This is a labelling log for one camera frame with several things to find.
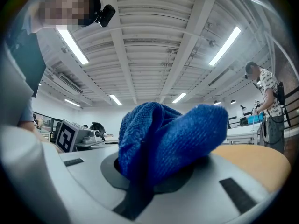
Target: ceiling light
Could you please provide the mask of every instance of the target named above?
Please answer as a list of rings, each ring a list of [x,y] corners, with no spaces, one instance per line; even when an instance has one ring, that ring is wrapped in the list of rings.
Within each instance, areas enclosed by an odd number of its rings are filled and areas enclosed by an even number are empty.
[[[184,96],[186,95],[186,93],[181,93],[180,95],[179,95],[179,97],[177,97],[174,101],[173,101],[173,103],[177,103],[181,98],[183,98]]]
[[[72,52],[75,54],[75,56],[78,58],[78,60],[83,64],[88,63],[88,59],[83,54],[83,52],[80,50],[74,39],[72,38],[71,34],[68,30],[65,28],[57,28],[58,32],[66,42],[66,44],[69,46],[69,48],[72,50]]]
[[[110,97],[118,104],[122,105],[121,102],[115,97],[115,95],[110,95]]]
[[[75,105],[75,106],[81,107],[81,106],[79,106],[78,104],[75,104],[75,103],[73,103],[73,102],[69,101],[68,99],[65,99],[65,101],[66,101],[66,102],[69,102],[69,103],[71,103],[72,105]]]
[[[228,50],[228,48],[233,44],[237,36],[240,34],[241,30],[238,27],[234,28],[234,31],[229,36],[227,41],[224,43],[224,45],[221,47],[221,49],[218,51],[218,53],[215,55],[215,57],[211,60],[209,65],[214,66],[220,58],[224,55],[224,53]]]
[[[217,100],[215,100],[214,105],[219,105],[221,104],[221,102],[217,102]]]

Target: white ceiling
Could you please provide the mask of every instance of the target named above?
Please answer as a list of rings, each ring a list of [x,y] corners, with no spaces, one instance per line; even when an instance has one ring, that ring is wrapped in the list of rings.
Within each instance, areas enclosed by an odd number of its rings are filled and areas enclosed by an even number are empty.
[[[274,62],[273,44],[263,9],[248,0],[101,0],[116,14],[107,28],[99,24],[72,29],[89,63],[81,65],[64,46],[58,32],[38,33],[47,65],[41,90],[82,107],[157,101],[168,104],[182,92],[180,102],[213,102],[236,92],[244,80],[244,66],[253,60],[263,67]],[[215,65],[209,62],[235,26],[241,33]],[[209,41],[215,40],[211,47]],[[83,91],[74,96],[51,80],[63,73]]]

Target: white shirt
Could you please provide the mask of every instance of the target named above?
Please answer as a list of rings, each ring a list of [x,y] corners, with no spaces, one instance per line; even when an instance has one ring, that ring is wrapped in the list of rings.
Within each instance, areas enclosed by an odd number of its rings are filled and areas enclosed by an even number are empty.
[[[277,79],[273,75],[272,72],[263,69],[260,74],[260,81],[261,86],[264,91],[264,98],[267,100],[268,96],[266,94],[266,90],[268,88],[272,88],[274,93],[277,93]],[[282,108],[278,103],[278,100],[274,97],[273,105],[270,106],[270,108],[267,109],[268,111],[265,111],[265,116],[269,118],[269,113],[272,117],[283,115]]]

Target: blue towel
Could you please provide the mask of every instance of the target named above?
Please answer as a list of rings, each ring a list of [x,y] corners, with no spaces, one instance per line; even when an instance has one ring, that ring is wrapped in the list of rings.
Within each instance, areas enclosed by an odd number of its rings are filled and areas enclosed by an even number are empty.
[[[182,115],[156,102],[139,105],[121,123],[121,173],[154,186],[220,145],[227,124],[228,113],[219,106],[198,105]]]

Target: man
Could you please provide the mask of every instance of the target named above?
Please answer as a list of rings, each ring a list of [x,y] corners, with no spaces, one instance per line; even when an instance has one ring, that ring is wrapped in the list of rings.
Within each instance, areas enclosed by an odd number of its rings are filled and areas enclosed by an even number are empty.
[[[36,33],[43,28],[55,28],[56,25],[88,26],[97,19],[100,9],[100,0],[35,0],[19,12],[8,31],[6,43],[34,92],[32,97],[36,97],[46,68]],[[48,142],[35,130],[32,99],[27,103],[18,126],[33,132],[39,140]]]
[[[284,114],[278,100],[273,96],[277,93],[277,79],[270,71],[263,69],[254,62],[249,62],[245,67],[246,74],[250,79],[260,79],[264,91],[264,102],[254,109],[255,114],[264,112],[266,116],[266,128],[269,135],[267,146],[282,154],[284,153]]]

